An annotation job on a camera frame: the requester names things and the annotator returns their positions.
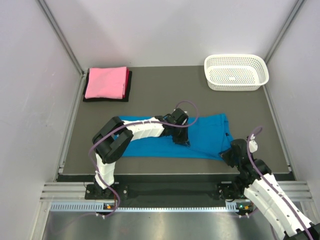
white plastic basket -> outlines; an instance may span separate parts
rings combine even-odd
[[[204,61],[209,87],[216,91],[254,91],[269,81],[265,61],[252,54],[216,54]]]

dark gray mat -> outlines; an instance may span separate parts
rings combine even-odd
[[[92,137],[111,117],[155,116],[171,113],[176,103],[191,100],[201,116],[226,113],[234,138],[246,138],[253,128],[264,126],[257,137],[257,158],[272,171],[288,172],[287,163],[262,87],[251,92],[213,91],[203,66],[132,67],[129,102],[82,102],[79,105],[63,174],[93,174],[88,159]],[[190,116],[192,106],[181,106]],[[210,174],[234,173],[224,162],[192,158],[123,157],[116,174]]]

pink towel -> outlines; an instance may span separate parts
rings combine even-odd
[[[127,67],[90,68],[84,97],[122,99],[126,92]]]

purple cable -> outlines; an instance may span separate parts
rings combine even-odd
[[[91,160],[91,162],[92,162],[92,164],[93,164],[93,166],[94,166],[94,168],[95,168],[95,170],[96,170],[96,172],[97,172],[97,174],[98,174],[99,179],[101,180],[101,182],[102,182],[108,189],[110,189],[110,190],[113,192],[113,194],[116,196],[116,198],[117,198],[117,200],[118,200],[116,206],[112,209],[112,211],[111,211],[108,215],[105,215],[106,218],[112,216],[112,215],[116,212],[117,208],[120,206],[121,199],[120,199],[120,196],[118,195],[118,193],[117,193],[112,187],[110,187],[110,186],[102,179],[102,177],[101,177],[101,175],[100,175],[100,173],[99,173],[99,168],[98,168],[95,160],[92,158],[92,152],[95,150],[95,148],[96,148],[100,143],[102,143],[104,140],[106,140],[107,138],[109,138],[112,134],[115,134],[115,133],[118,132],[119,130],[121,130],[121,129],[125,128],[125,127],[128,127],[128,126],[140,125],[140,124],[162,124],[162,125],[167,125],[167,126],[177,127],[177,128],[188,128],[188,127],[192,126],[193,124],[196,123],[196,121],[197,121],[198,118],[199,118],[199,110],[198,110],[197,106],[196,106],[192,101],[188,101],[188,100],[183,100],[183,101],[179,102],[179,103],[175,106],[175,108],[178,108],[182,103],[191,104],[191,105],[194,107],[195,111],[196,111],[196,117],[195,117],[194,121],[193,121],[192,123],[190,123],[190,124],[187,124],[187,125],[175,125],[175,124],[170,124],[170,123],[162,122],[162,121],[144,121],[144,120],[136,121],[136,122],[131,122],[131,123],[128,123],[128,124],[124,124],[124,125],[116,128],[115,130],[109,132],[106,136],[104,136],[102,139],[100,139],[99,141],[97,141],[97,142],[90,148],[89,153],[88,153],[88,156],[89,156],[89,158],[90,158],[90,160]],[[89,213],[82,214],[82,215],[76,217],[76,218],[75,218],[74,220],[72,220],[71,222],[69,222],[63,229],[61,229],[61,230],[59,230],[59,231],[54,231],[52,220],[50,220],[50,226],[49,226],[50,231],[51,231],[52,234],[58,235],[58,234],[62,233],[63,231],[65,231],[71,224],[73,224],[74,222],[76,222],[76,221],[79,220],[80,218],[85,217],[85,216],[89,216],[89,215],[96,215],[96,214],[93,213],[93,212],[89,212]]]
[[[188,127],[192,126],[193,124],[196,123],[196,121],[197,121],[198,118],[199,118],[199,110],[198,110],[197,106],[196,106],[192,101],[188,101],[188,100],[183,100],[183,101],[179,102],[179,103],[175,106],[175,108],[178,108],[179,105],[182,104],[182,103],[189,103],[189,104],[191,104],[191,105],[194,107],[194,109],[196,110],[196,117],[195,117],[194,121],[193,121],[192,123],[190,123],[190,124],[187,124],[187,125],[175,125],[175,124],[171,124],[171,123],[167,123],[167,122],[162,122],[162,121],[143,121],[143,120],[141,120],[141,121],[135,121],[135,122],[131,122],[131,123],[128,123],[128,124],[124,124],[124,125],[116,128],[115,130],[109,132],[107,135],[105,135],[103,138],[101,138],[99,141],[97,141],[97,142],[90,148],[89,153],[88,153],[88,156],[89,156],[91,162],[93,163],[93,166],[94,166],[94,168],[95,168],[95,170],[96,170],[96,172],[97,172],[97,174],[98,174],[98,177],[99,177],[100,181],[101,181],[108,189],[110,189],[110,190],[113,192],[113,194],[116,196],[116,198],[117,198],[117,200],[118,200],[117,205],[113,208],[112,212],[110,212],[108,215],[106,215],[106,217],[110,217],[111,215],[113,215],[113,214],[115,213],[115,211],[117,210],[117,208],[120,206],[121,200],[120,200],[120,197],[119,197],[118,193],[117,193],[112,187],[110,187],[110,186],[102,179],[102,177],[101,177],[101,175],[100,175],[100,173],[99,173],[99,168],[98,168],[95,160],[92,158],[92,152],[95,150],[95,148],[96,148],[100,143],[102,143],[104,140],[106,140],[107,138],[109,138],[112,134],[115,134],[115,133],[118,132],[119,130],[121,130],[121,129],[125,128],[125,127],[128,127],[128,126],[140,125],[140,124],[149,124],[149,123],[151,123],[151,124],[162,124],[162,125],[167,125],[167,126],[171,126],[171,127],[178,127],[178,128],[188,128]]]
[[[270,228],[271,228],[271,233],[272,233],[273,239],[274,240],[278,240],[277,236],[276,236],[276,233],[275,233],[275,230],[274,230],[274,227],[271,224],[270,224]]]
[[[250,153],[250,148],[249,148],[249,144],[250,144],[250,139],[252,137],[252,135],[257,136],[259,133],[261,133],[263,130],[262,126],[258,126],[256,127],[251,134],[249,135],[247,141],[246,141],[246,152],[247,155],[249,157],[250,163],[252,164],[254,170],[259,174],[259,176],[266,182],[266,184],[273,190],[275,191],[276,194],[279,195],[279,197],[286,203],[286,205],[290,208],[290,210],[293,212],[294,216],[296,217],[296,219],[299,221],[299,223],[301,224],[301,226],[303,227],[303,229],[305,230],[305,233],[307,234],[309,240],[314,240],[314,238],[312,237],[310,231],[308,230],[308,228],[306,227],[306,225],[304,224],[304,222],[302,221],[302,219],[299,217],[299,215],[296,213],[295,209],[291,206],[290,202],[284,198],[284,196],[282,196],[281,194],[279,194],[279,191],[272,186],[272,184],[265,178],[265,176],[260,172],[260,170],[257,168],[257,166],[255,165],[254,160],[251,157],[251,153]]]

